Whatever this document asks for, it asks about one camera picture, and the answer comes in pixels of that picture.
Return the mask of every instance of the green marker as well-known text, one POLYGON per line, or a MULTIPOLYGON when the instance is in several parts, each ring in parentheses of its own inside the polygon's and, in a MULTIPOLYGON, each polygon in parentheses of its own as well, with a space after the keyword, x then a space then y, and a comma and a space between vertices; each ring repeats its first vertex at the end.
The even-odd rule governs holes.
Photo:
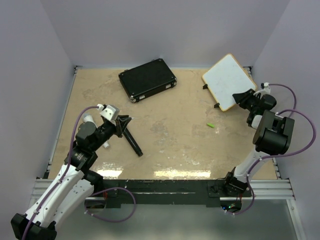
POLYGON ((207 123, 207 125, 210 127, 210 128, 215 128, 215 125, 211 124, 211 123, 207 123))

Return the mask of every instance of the wooden table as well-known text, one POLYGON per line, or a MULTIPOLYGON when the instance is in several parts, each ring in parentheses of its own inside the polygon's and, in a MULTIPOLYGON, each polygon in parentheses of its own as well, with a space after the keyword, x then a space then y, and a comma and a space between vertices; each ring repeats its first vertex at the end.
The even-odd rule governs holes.
MULTIPOLYGON (((88 106, 112 104, 120 114, 134 117, 128 129, 142 149, 138 157, 126 139, 113 136, 101 147, 92 170, 105 179, 216 179, 240 164, 254 147, 255 130, 248 127, 248 111, 234 106, 222 112, 202 75, 207 69, 173 69, 176 87, 138 103, 131 103, 119 82, 123 69, 79 69, 55 149, 49 178, 67 156, 78 114, 88 106)), ((88 111, 95 122, 96 109, 88 111)), ((254 179, 277 179, 269 161, 254 179)))

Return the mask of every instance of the white wall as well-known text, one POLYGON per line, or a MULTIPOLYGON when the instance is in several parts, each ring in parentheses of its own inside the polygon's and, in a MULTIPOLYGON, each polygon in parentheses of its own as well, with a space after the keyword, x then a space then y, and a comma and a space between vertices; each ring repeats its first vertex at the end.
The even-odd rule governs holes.
POLYGON ((57 134, 73 66, 39 0, 0 7, 0 238, 24 213, 57 134))
MULTIPOLYGON (((253 66, 258 83, 282 83, 297 94, 297 109, 320 126, 320 1, 291 0, 274 32, 253 66)), ((285 89, 275 90, 278 109, 291 107, 292 96, 285 89)), ((296 119, 289 151, 303 147, 311 139, 311 127, 302 117, 296 119)), ((298 156, 278 161, 283 177, 290 177, 299 214, 309 240, 319 239, 320 148, 314 145, 298 156)))
POLYGON ((289 0, 41 0, 76 65, 252 66, 289 0))

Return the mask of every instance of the black metal box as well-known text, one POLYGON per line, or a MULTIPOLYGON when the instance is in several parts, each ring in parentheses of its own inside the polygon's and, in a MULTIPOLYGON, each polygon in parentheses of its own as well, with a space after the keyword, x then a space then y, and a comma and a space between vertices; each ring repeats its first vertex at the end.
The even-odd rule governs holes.
POLYGON ((120 82, 133 103, 177 85, 177 78, 162 58, 119 73, 120 82))

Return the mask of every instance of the whiteboard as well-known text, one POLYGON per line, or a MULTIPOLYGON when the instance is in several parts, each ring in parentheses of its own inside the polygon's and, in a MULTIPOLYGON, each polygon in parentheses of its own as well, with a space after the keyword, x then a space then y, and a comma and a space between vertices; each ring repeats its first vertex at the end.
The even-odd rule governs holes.
POLYGON ((257 89, 257 85, 230 53, 210 68, 202 79, 222 111, 236 104, 232 94, 257 89))

